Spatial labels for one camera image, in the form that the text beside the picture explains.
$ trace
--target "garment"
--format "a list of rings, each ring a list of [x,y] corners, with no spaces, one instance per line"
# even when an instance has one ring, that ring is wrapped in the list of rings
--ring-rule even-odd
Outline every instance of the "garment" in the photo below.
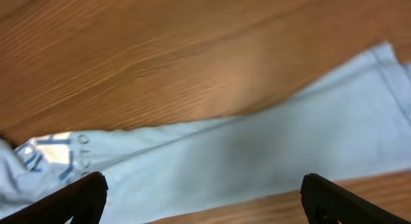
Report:
[[[87,172],[109,186],[101,223],[142,223],[411,167],[411,71],[389,44],[371,48],[283,105],[132,131],[79,131],[0,143],[0,215]]]

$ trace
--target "fabric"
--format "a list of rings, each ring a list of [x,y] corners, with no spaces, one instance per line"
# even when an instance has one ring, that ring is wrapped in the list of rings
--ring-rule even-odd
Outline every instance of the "fabric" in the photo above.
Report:
[[[0,142],[0,216],[91,171],[109,185],[101,223],[143,223],[291,191],[307,173],[409,169],[409,71],[382,44],[257,114]]]

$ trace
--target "wood grain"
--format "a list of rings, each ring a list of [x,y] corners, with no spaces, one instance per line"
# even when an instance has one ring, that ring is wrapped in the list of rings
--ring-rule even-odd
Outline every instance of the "wood grain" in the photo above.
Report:
[[[0,23],[0,133],[244,114],[383,39],[387,0],[35,0]]]
[[[411,171],[339,183],[354,194],[411,221]],[[298,191],[165,218],[153,223],[308,223]]]

